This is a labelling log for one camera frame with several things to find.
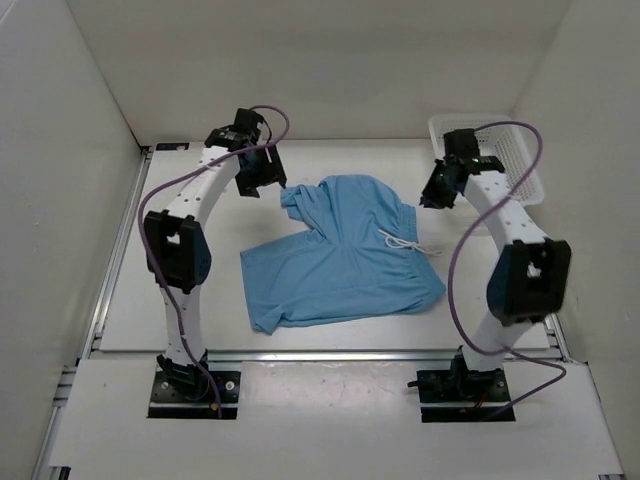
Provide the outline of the light blue shorts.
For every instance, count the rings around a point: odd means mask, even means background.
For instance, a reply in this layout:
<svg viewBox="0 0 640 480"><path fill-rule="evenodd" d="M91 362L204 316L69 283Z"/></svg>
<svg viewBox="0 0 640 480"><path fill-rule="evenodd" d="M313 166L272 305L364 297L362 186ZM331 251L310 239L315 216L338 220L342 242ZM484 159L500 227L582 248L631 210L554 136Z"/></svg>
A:
<svg viewBox="0 0 640 480"><path fill-rule="evenodd" d="M285 188L280 204L306 228L241 252L253 330L421 313L444 295L415 207L381 181L328 176Z"/></svg>

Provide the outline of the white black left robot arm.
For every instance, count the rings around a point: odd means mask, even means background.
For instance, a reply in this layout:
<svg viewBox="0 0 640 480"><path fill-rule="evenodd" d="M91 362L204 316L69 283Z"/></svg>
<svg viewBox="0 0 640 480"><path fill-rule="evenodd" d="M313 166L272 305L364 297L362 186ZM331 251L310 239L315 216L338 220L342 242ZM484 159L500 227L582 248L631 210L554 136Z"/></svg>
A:
<svg viewBox="0 0 640 480"><path fill-rule="evenodd" d="M284 187L286 173L266 106L240 108L232 123L211 131L194 171L169 180L141 200L137 223L147 268L165 305L167 347L157 363L170 386L191 402L222 406L220 388L208 367L200 318L201 287L213 255L205 226L230 183L242 197L262 187Z"/></svg>

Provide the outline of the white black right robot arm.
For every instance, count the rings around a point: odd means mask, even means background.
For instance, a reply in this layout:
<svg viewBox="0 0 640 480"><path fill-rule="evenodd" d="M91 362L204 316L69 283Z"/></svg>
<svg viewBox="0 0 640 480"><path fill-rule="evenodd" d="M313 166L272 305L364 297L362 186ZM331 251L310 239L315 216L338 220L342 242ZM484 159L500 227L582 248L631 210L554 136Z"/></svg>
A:
<svg viewBox="0 0 640 480"><path fill-rule="evenodd" d="M445 401L476 399L502 372L504 358L515 352L517 341L534 325L562 307L572 251L564 240L551 239L530 218L516 199L522 179L509 183L503 162L482 154L479 128L444 134L444 155L436 160L420 204L430 209L451 209L464 197L479 217L454 248L447 286L462 248L471 234L485 226L498 251L498 260L486 286L487 314L473 335L462 328L453 291L447 302L463 344L448 372L429 375L425 382Z"/></svg>

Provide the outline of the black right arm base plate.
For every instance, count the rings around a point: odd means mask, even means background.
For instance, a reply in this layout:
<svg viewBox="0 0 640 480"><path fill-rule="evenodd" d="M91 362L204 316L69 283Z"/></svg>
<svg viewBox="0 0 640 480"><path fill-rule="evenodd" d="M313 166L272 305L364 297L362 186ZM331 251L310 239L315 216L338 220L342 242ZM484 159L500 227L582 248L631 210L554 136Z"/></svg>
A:
<svg viewBox="0 0 640 480"><path fill-rule="evenodd" d="M423 423L514 422L504 371L470 371L454 359L448 370L419 370L407 387L418 391Z"/></svg>

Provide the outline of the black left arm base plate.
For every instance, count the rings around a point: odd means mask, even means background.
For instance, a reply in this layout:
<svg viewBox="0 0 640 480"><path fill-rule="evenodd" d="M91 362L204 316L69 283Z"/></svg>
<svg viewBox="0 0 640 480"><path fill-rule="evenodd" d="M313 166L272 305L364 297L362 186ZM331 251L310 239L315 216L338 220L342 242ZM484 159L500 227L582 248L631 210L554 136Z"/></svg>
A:
<svg viewBox="0 0 640 480"><path fill-rule="evenodd" d="M209 371L210 381L193 365L167 364L155 373L147 416L155 419L235 420L241 386L240 371Z"/></svg>

